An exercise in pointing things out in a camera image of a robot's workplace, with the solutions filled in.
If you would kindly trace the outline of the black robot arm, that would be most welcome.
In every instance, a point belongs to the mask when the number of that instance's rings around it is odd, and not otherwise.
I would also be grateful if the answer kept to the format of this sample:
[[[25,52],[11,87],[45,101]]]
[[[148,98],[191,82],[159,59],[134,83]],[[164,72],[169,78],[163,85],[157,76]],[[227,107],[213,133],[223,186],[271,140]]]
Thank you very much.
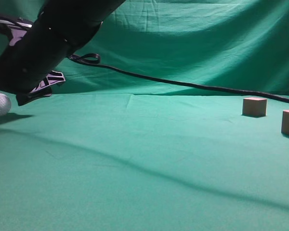
[[[9,43],[0,55],[0,91],[18,105],[49,97],[65,77],[56,67],[86,45],[122,0],[47,0],[36,21],[0,14]]]

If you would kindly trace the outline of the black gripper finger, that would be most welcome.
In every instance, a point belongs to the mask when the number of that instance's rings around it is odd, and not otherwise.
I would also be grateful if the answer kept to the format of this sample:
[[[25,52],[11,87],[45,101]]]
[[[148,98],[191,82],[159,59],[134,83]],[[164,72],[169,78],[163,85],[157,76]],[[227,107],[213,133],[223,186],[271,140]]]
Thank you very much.
[[[51,71],[31,92],[18,93],[16,100],[18,106],[26,105],[34,100],[50,97],[52,85],[62,85],[66,81],[62,72]]]
[[[30,20],[0,13],[0,34],[8,38],[9,46],[20,41],[32,26]]]

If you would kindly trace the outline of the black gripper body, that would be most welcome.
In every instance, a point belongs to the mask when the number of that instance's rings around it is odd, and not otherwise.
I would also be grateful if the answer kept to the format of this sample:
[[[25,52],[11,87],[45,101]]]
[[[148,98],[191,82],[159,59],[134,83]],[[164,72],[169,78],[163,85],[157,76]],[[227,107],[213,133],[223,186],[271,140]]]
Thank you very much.
[[[0,90],[30,93],[47,77],[50,81],[62,81],[63,74],[55,68],[66,58],[69,49],[66,39],[24,36],[0,56]]]

